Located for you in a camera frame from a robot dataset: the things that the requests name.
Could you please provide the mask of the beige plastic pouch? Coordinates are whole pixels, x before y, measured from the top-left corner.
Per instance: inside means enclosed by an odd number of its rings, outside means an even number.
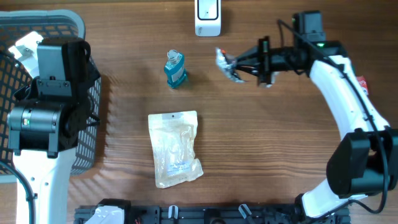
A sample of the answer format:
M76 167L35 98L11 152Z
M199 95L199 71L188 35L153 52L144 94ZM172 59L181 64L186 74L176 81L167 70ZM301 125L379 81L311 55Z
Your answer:
M198 127L196 111L150 114L148 126L156 187L166 189L203 175L194 151Z

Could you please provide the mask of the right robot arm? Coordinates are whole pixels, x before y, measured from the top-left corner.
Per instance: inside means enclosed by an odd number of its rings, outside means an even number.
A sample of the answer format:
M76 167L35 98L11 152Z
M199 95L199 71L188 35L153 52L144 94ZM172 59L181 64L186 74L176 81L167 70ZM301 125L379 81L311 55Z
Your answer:
M357 81L341 42L327 40L320 11L303 11L292 23L278 21L291 31L291 46L273 48L268 37L227 60L224 74L240 82L240 72L271 86L278 72L306 74L323 95L338 127L340 143L326 165L326 179L298 197L301 222L319 222L353 203L379 195L381 212L390 190L397 186L397 130L379 114Z

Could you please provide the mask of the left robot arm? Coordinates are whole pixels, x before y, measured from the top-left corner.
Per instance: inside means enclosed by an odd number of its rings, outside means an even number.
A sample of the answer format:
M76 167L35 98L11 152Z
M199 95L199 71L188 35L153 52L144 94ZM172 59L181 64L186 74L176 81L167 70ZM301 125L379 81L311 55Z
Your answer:
M100 75L79 37L51 37L37 46L39 74L17 93L7 116L17 223L65 223L79 134L100 124L90 93Z

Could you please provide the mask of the red tissue pack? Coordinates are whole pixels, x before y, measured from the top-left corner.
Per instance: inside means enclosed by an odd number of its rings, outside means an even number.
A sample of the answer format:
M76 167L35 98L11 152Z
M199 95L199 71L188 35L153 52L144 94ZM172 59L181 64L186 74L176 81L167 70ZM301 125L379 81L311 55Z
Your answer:
M368 90L368 85L367 81L363 76L356 77L362 91L364 92L365 95L369 95L369 90Z

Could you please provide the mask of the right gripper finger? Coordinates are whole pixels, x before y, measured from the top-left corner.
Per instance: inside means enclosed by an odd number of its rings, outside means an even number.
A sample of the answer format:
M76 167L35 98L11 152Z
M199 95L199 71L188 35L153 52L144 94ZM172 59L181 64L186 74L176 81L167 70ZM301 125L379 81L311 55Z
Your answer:
M245 51L244 53L242 53L241 55L237 56L236 61L242 62L252 58L257 58L257 53L258 53L258 46L254 46L249 50Z
M259 74L259 72L258 72L258 70L257 70L256 67L237 66L237 67L235 68L235 70L239 70L239 71L242 71L242 72L246 72L246 73L251 74L251 75L254 75L254 76L256 76L256 77L257 77L258 74Z

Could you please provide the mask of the black red packaged item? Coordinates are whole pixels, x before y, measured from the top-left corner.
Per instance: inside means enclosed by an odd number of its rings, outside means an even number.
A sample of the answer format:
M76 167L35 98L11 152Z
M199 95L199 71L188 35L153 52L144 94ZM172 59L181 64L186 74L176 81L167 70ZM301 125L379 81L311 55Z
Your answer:
M245 81L236 73L236 59L219 47L217 47L215 51L215 62L219 70L231 81L235 83L245 83Z

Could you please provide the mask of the blue mouthwash bottle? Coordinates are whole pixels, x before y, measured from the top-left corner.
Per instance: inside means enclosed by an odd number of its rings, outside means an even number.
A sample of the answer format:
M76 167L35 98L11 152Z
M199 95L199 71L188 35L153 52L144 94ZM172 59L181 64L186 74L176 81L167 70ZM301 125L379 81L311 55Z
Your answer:
M177 50L169 50L164 72L167 76L168 85L173 89L177 89L187 78L184 54Z

